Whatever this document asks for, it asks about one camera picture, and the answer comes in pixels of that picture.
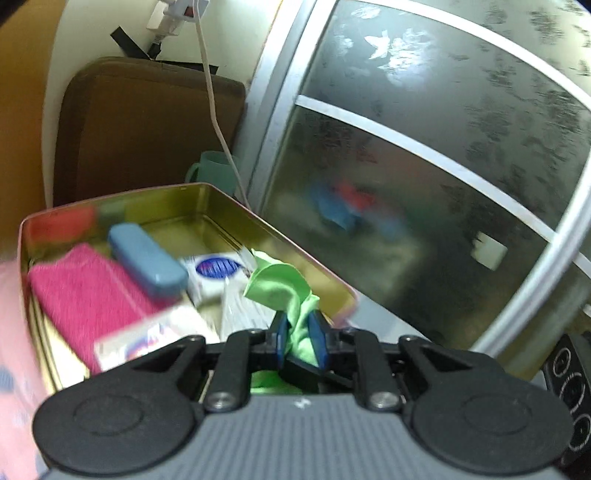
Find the wooden headboard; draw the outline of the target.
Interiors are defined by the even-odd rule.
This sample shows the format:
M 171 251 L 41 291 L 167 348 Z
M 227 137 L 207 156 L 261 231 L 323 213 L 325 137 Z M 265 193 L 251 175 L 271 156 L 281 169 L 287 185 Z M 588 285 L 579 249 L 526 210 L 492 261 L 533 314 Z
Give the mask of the wooden headboard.
M 27 1 L 1 26 L 1 234 L 45 205 L 41 129 L 63 1 Z

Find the brown cushion board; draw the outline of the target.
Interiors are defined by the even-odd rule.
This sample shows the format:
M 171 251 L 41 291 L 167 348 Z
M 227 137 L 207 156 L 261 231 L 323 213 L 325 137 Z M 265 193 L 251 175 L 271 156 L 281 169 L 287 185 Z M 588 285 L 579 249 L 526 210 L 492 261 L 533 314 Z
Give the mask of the brown cushion board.
M 99 59 L 70 80 L 63 96 L 53 203 L 180 184 L 202 152 L 220 149 L 204 72 L 151 60 Z

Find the white blue packet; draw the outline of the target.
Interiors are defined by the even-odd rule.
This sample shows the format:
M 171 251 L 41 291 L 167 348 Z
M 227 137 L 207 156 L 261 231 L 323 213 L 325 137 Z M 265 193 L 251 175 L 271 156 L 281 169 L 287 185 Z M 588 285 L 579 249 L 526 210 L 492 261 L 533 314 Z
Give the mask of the white blue packet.
M 187 271 L 187 295 L 195 307 L 221 298 L 226 284 L 249 280 L 238 252 L 222 252 L 183 257 L 179 262 Z

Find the teal plastic cup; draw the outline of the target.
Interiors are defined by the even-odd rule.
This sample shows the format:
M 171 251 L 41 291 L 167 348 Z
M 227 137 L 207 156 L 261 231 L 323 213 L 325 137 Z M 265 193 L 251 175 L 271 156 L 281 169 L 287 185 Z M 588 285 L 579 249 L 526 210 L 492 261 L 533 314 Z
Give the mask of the teal plastic cup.
M 238 180 L 222 151 L 204 151 L 192 164 L 184 178 L 185 183 L 208 183 L 228 195 L 235 194 Z

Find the frosted glass window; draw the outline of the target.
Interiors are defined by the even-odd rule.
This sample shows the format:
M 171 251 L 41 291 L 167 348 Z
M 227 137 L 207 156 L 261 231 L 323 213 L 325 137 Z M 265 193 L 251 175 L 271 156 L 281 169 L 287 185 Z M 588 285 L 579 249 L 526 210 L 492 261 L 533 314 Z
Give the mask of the frosted glass window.
M 585 1 L 284 1 L 236 145 L 249 204 L 433 341 L 530 378 L 590 325 L 590 246 L 508 304 L 590 185 Z

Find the pink patterned bedsheet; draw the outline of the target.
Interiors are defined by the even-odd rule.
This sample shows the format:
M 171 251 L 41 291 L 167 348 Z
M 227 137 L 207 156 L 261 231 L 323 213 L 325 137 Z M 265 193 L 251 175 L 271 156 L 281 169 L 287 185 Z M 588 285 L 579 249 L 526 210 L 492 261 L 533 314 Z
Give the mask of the pink patterned bedsheet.
M 16 261 L 1 264 L 1 477 L 38 479 L 46 466 L 32 437 L 32 418 L 47 391 L 22 309 Z

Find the white box pack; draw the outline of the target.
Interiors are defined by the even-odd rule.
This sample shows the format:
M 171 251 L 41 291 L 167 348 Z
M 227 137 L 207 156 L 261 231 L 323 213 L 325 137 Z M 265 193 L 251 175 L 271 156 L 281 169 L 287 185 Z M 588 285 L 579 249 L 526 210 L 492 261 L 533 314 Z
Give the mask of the white box pack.
M 178 304 L 99 338 L 94 355 L 104 372 L 192 335 L 207 344 L 221 341 L 194 307 Z

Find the blue glasses case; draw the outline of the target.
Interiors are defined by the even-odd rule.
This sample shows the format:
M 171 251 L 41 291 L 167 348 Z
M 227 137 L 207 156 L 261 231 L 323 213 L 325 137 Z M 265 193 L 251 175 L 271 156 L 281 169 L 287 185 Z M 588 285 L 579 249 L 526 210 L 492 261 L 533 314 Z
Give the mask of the blue glasses case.
M 115 259 L 151 299 L 172 300 L 186 289 L 186 269 L 138 224 L 112 226 L 107 240 Z

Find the white wall plug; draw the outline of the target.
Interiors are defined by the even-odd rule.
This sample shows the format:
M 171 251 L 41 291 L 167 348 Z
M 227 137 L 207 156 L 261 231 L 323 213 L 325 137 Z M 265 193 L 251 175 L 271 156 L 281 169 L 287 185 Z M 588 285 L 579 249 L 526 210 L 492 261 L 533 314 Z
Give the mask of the white wall plug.
M 204 17 L 208 0 L 157 1 L 146 29 L 157 37 L 177 36 L 182 24 L 195 23 Z

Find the pink towel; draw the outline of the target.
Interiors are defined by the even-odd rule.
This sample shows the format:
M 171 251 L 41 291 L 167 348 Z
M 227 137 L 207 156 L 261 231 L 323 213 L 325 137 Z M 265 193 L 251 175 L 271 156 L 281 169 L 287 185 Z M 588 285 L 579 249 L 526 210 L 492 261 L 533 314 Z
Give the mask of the pink towel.
M 93 374 L 100 371 L 98 339 L 166 307 L 146 296 L 119 263 L 86 243 L 33 266 L 28 279 L 58 333 Z

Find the pink tin box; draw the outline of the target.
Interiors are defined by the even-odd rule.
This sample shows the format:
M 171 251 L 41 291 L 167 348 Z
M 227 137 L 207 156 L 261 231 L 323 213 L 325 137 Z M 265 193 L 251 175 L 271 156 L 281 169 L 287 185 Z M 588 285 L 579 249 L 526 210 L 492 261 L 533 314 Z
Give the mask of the pink tin box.
M 123 222 L 139 224 L 173 257 L 247 247 L 293 265 L 320 297 L 322 313 L 335 325 L 344 323 L 358 308 L 355 289 L 272 225 L 209 184 L 134 190 L 41 211 L 20 225 L 18 261 L 24 313 L 49 393 L 85 380 L 89 370 L 44 312 L 31 290 L 28 272 L 36 263 L 56 260 L 79 243 L 108 255 L 108 230 Z

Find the green cloth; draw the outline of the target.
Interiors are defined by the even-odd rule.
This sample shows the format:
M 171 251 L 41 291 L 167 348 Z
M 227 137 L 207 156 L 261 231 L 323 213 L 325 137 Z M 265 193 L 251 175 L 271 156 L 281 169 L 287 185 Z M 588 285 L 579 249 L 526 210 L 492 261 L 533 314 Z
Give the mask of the green cloth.
M 293 265 L 274 259 L 263 251 L 252 250 L 250 253 L 256 261 L 256 269 L 249 277 L 245 298 L 286 313 L 290 322 L 287 353 L 318 367 L 305 318 L 318 309 L 320 297 L 312 292 L 304 275 Z

